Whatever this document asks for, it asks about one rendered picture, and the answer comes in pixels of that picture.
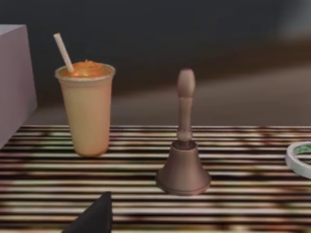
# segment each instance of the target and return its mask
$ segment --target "white straw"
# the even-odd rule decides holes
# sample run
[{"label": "white straw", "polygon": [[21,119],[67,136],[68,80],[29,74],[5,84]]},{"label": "white straw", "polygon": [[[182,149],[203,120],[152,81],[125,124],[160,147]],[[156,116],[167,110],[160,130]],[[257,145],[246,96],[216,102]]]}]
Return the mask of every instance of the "white straw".
[{"label": "white straw", "polygon": [[58,45],[59,51],[62,54],[62,57],[64,59],[64,62],[66,64],[66,67],[67,67],[68,71],[70,73],[72,73],[74,71],[74,68],[73,68],[73,65],[71,63],[70,57],[68,55],[67,49],[65,47],[65,44],[63,42],[63,39],[62,39],[60,33],[56,33],[54,35],[54,38],[55,38],[55,41],[56,41],[56,43]]}]

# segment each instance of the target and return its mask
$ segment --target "table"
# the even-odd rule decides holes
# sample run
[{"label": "table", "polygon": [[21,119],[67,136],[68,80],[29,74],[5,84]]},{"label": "table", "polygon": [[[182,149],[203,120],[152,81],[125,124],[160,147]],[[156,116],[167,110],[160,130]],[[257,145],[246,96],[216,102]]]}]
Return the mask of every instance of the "table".
[{"label": "table", "polygon": [[309,140],[311,127],[193,127],[213,179],[195,197],[155,186],[175,132],[113,126],[108,153],[81,158],[67,126],[21,127],[0,150],[0,232],[60,232],[105,191],[112,192],[114,233],[311,229],[311,181],[284,162],[286,147]]}]

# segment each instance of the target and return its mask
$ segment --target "bell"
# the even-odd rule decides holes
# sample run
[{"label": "bell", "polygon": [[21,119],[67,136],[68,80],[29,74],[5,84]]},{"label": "bell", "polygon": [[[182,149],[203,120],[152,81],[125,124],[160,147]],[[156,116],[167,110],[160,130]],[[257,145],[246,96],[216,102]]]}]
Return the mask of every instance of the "bell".
[{"label": "bell", "polygon": [[156,185],[164,192],[178,196],[203,193],[211,178],[201,164],[197,144],[192,140],[191,108],[195,89],[194,73],[183,69],[178,77],[179,125],[177,140],[171,145],[164,167],[155,177]]}]

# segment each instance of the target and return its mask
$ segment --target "bell body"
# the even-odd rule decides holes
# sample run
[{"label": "bell body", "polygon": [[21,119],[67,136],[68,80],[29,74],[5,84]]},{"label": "bell body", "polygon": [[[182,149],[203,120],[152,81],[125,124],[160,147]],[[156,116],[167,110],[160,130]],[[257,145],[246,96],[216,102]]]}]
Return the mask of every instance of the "bell body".
[{"label": "bell body", "polygon": [[155,180],[164,192],[179,196],[203,193],[211,182],[208,172],[202,167],[194,141],[189,141],[186,146],[174,141],[167,162]]}]

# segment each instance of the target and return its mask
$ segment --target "wooden handle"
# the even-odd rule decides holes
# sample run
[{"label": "wooden handle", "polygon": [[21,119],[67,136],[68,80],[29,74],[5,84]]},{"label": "wooden handle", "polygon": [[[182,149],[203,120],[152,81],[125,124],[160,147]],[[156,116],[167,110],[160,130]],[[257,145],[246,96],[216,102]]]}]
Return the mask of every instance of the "wooden handle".
[{"label": "wooden handle", "polygon": [[179,125],[177,138],[182,142],[189,142],[192,139],[191,131],[191,109],[192,96],[195,89],[195,77],[191,69],[183,69],[178,77],[179,97]]}]

